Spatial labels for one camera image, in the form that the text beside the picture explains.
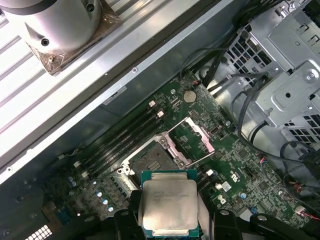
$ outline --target green circuit board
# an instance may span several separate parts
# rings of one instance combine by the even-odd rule
[[[236,135],[236,127],[231,123],[231,118],[222,110],[203,85],[193,86],[194,80],[196,78],[192,74],[188,74],[183,80],[173,79],[101,136],[99,143],[102,145],[113,139],[120,129],[140,116],[141,112],[148,108],[149,103],[154,101],[157,111],[162,111],[164,116],[162,117],[162,125],[154,129],[153,134],[168,131],[186,117],[190,117],[209,137],[215,153],[198,165],[193,166],[193,168],[198,168],[199,172],[198,190],[205,193],[211,204],[217,209],[230,209],[239,215],[244,210],[252,213],[271,214],[296,228],[306,224],[309,219],[297,215],[294,211],[299,203],[286,195],[285,190],[274,186],[265,179],[260,170],[260,158],[257,153],[239,141]],[[209,154],[201,136],[186,122],[178,125],[170,132],[169,136],[174,141],[176,148],[192,162]],[[100,146],[96,148],[89,146],[81,154],[88,156],[88,153],[95,153],[98,147],[100,148]],[[132,158],[132,161],[138,161],[145,157],[152,149],[154,150],[154,147],[154,145],[145,147]],[[139,145],[135,146],[115,165],[119,166],[128,155],[138,148]],[[154,152],[151,152],[150,157],[145,160],[149,161],[152,156],[160,156],[157,151]],[[82,158],[81,155],[77,156],[79,161]],[[175,165],[171,162],[166,165],[167,169],[171,168],[170,166],[174,169],[173,166]],[[68,168],[68,166],[65,167],[64,171],[77,178],[77,187],[74,189],[69,183],[65,183],[67,174],[64,174],[64,183],[59,182],[61,175],[56,175],[46,184],[46,191],[48,193],[54,192],[55,195],[52,197],[59,198],[60,202],[69,208],[95,212],[100,215],[101,219],[104,219],[108,216],[106,210],[108,206],[113,205],[115,208],[122,208],[123,202],[127,201],[132,188],[125,188],[128,182],[124,183],[123,175],[115,172],[106,178],[100,177],[97,184],[92,185],[92,182],[88,183],[88,180],[82,179],[81,173],[83,170],[74,169],[70,171]],[[167,169],[157,163],[155,169],[145,167],[142,170]],[[211,171],[210,176],[202,172],[207,170]],[[279,181],[270,167],[266,166],[266,171],[273,181]],[[96,198],[97,191],[104,192],[105,197],[109,200],[108,205],[103,205],[101,199]],[[119,200],[119,196],[123,196],[123,193],[125,193],[125,197],[121,197],[121,200]]]

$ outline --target screw hole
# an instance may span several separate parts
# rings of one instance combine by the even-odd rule
[[[135,239],[136,237],[137,237],[137,235],[134,234],[134,233],[132,233],[132,234],[129,235],[129,239]]]
[[[49,43],[50,43],[49,39],[44,38],[41,40],[41,45],[44,47],[48,46]]]
[[[89,13],[91,13],[91,12],[93,12],[95,10],[95,5],[88,4],[85,8]]]
[[[128,213],[128,211],[123,211],[122,213],[121,213],[121,216],[127,216],[129,213]]]

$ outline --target white label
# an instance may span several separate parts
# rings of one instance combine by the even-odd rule
[[[238,176],[234,173],[234,174],[232,174],[231,175],[231,178],[232,178],[232,180],[236,183],[236,182],[238,182]]]
[[[230,189],[231,189],[231,186],[230,186],[230,184],[227,182],[227,181],[225,181],[224,183],[222,183],[222,188],[223,188],[223,190],[225,191],[225,192],[228,192]]]
[[[114,93],[111,97],[109,97],[107,100],[104,101],[104,105],[108,105],[113,100],[115,100],[117,97],[119,97],[120,94],[122,94],[125,90],[127,90],[126,86],[121,87],[116,93]]]
[[[224,199],[224,196],[222,196],[222,195],[219,195],[217,198],[220,200],[220,203],[221,203],[222,205],[227,202],[227,200],[225,200],[225,199]]]

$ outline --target silver metal plate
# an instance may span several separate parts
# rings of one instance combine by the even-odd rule
[[[148,180],[142,186],[143,227],[153,234],[185,235],[198,226],[194,180]]]

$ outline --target black ram slot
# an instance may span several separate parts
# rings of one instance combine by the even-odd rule
[[[117,155],[113,160],[111,160],[110,162],[108,162],[105,166],[103,166],[103,168],[101,168],[100,170],[98,170],[96,173],[94,173],[94,177],[98,177],[100,174],[102,174],[103,172],[105,172],[108,168],[110,168],[114,163],[116,163],[117,161],[119,161],[122,157],[124,157],[127,153],[129,153],[130,151],[132,151],[136,146],[141,145],[142,143],[144,143],[152,133],[157,131],[157,128],[161,125],[160,122],[156,122],[156,125],[152,125],[151,127],[148,128],[147,131],[143,132],[143,134],[140,134],[141,136],[143,136],[141,139],[139,139],[141,136],[139,135],[137,137],[137,139],[135,139],[127,148],[125,148],[125,150],[123,152],[121,152],[119,155]]]
[[[110,150],[110,148],[116,146],[124,138],[126,138],[127,137],[126,135],[130,135],[131,131],[133,131],[134,129],[138,128],[142,123],[145,123],[145,122],[149,121],[151,118],[153,118],[154,115],[150,114],[151,112],[152,111],[149,110],[148,112],[143,114],[141,117],[136,119],[134,122],[131,122],[128,127],[121,129],[120,134],[116,132],[113,135],[113,138],[112,138],[111,141],[109,141],[108,143],[102,145],[98,150],[95,150],[95,152],[97,152],[97,153],[95,153],[93,156],[91,156],[90,158],[88,158],[88,160],[85,161],[85,163],[83,164],[84,167],[88,168],[91,165],[91,162],[93,160],[96,160],[97,158],[100,158],[101,156],[103,156],[107,151]]]
[[[144,129],[148,126],[151,126],[157,121],[154,118],[149,119],[147,122],[143,123],[139,128],[136,128],[134,131],[130,133],[130,135],[125,139],[125,141],[120,142],[118,145],[114,146],[112,149],[108,149],[108,152],[100,158],[98,161],[96,161],[92,167],[90,168],[90,172],[95,171],[98,169],[101,165],[103,165],[107,158],[112,157],[117,152],[119,152],[120,149],[124,149],[127,144],[130,144],[131,141],[134,141],[137,136],[144,134]]]

